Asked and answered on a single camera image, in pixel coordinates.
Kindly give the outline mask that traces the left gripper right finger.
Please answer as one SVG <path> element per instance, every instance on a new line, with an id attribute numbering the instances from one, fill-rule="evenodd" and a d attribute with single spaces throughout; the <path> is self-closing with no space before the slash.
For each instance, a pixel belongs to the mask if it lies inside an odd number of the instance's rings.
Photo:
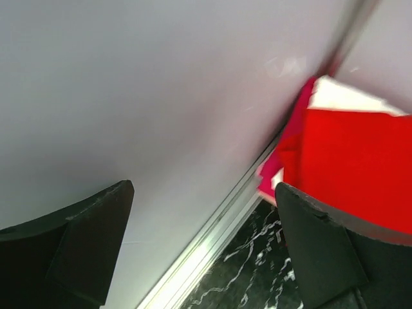
<path id="1" fill-rule="evenodd" d="M 411 308 L 411 236 L 281 182 L 277 209 L 305 308 Z"/>

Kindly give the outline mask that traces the bright red t-shirt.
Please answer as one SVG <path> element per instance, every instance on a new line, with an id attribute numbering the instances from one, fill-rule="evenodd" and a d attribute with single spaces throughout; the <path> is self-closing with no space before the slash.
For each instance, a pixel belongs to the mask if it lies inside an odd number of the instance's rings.
<path id="1" fill-rule="evenodd" d="M 309 109 L 282 140 L 283 180 L 336 209 L 411 233 L 411 116 Z"/>

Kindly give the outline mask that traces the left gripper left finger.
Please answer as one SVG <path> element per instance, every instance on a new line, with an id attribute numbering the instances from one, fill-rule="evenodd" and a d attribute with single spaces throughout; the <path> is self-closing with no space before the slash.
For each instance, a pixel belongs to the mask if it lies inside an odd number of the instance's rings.
<path id="1" fill-rule="evenodd" d="M 122 180 L 63 209 L 1 230 L 1 308 L 106 303 L 135 190 Z"/>

